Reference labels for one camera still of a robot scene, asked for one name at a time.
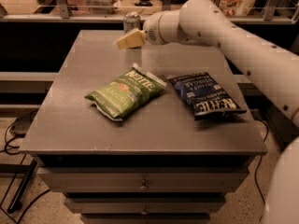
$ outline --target table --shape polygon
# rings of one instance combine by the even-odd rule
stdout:
[[[246,114],[194,121],[171,84],[124,122],[104,117],[84,95],[139,64],[169,75],[208,71],[248,109],[223,55],[168,44],[117,50],[123,31],[81,31],[32,123],[22,153],[85,223],[207,223],[266,147]]]

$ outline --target speckled floor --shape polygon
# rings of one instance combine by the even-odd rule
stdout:
[[[13,112],[1,112],[0,110],[0,150],[4,147],[4,134],[7,127],[15,120]],[[256,121],[256,126],[259,129],[261,136],[265,137],[266,128],[260,122]],[[262,163],[257,173],[257,179],[263,193],[266,195],[271,179],[273,168],[278,160],[280,149],[278,142],[271,132],[268,134],[265,144],[268,148],[268,153],[263,156]],[[21,139],[15,140],[11,143],[12,146],[21,145]],[[15,163],[19,164],[23,159],[23,155],[10,156],[4,152],[0,153],[0,163]],[[263,215],[263,200],[256,187],[254,181],[255,169],[258,165],[260,157],[257,157],[249,167],[250,174],[235,193],[226,195],[227,203],[221,208],[217,214],[212,214],[209,224],[256,224],[260,223]],[[31,157],[25,157],[23,164],[29,164]],[[24,192],[21,203],[22,208],[12,214],[5,214],[10,201],[21,182],[22,175],[17,175],[12,183],[10,191],[7,193],[13,175],[0,174],[0,223],[1,224],[81,224],[79,215],[72,214],[63,204],[64,195],[61,193],[48,192],[39,198],[25,213],[23,212],[26,206],[40,193],[48,189],[43,181],[34,175],[29,182],[29,185]]]

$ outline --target can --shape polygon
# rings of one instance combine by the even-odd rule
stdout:
[[[134,28],[140,29],[140,16],[136,11],[131,11],[123,16],[123,30],[127,33]]]

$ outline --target wooden drawer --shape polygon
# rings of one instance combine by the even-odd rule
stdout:
[[[215,213],[224,204],[222,197],[202,197],[202,193],[118,193],[103,198],[67,198],[64,204],[81,214],[164,214]]]
[[[53,191],[60,192],[230,192],[248,170],[39,168],[37,173]]]
[[[209,216],[201,215],[81,215],[85,224],[207,224]]]

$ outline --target snack bag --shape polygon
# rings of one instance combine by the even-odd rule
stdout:
[[[165,87],[165,82],[134,63],[127,73],[90,92],[85,98],[94,102],[98,110],[108,118],[122,121],[125,116],[163,91]]]
[[[245,113],[208,72],[168,79],[180,98],[192,106],[195,120]]]

